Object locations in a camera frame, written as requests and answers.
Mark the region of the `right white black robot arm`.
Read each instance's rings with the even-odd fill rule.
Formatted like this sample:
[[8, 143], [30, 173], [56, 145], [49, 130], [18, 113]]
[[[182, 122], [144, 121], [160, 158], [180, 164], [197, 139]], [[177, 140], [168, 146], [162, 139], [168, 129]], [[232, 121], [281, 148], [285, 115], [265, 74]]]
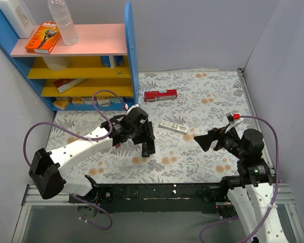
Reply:
[[263, 134], [247, 129], [239, 137], [234, 128], [213, 128], [194, 140], [204, 151], [216, 141], [215, 151], [225, 149], [237, 159], [237, 176], [225, 176], [220, 182], [219, 195], [230, 201], [242, 223], [245, 242], [287, 242], [275, 199], [274, 177], [262, 158]]

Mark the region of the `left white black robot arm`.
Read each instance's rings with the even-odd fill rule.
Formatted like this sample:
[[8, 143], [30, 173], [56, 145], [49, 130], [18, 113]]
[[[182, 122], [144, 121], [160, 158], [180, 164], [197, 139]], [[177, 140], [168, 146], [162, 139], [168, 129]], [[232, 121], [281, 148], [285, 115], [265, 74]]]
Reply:
[[132, 140], [142, 146], [142, 156], [155, 154], [153, 124], [148, 114], [138, 106], [131, 107], [125, 115], [107, 119], [84, 137], [63, 147], [35, 152], [29, 176], [42, 199], [51, 199], [60, 193], [80, 196], [91, 203], [98, 195], [98, 184], [91, 176], [82, 179], [67, 175], [67, 171], [83, 160]]

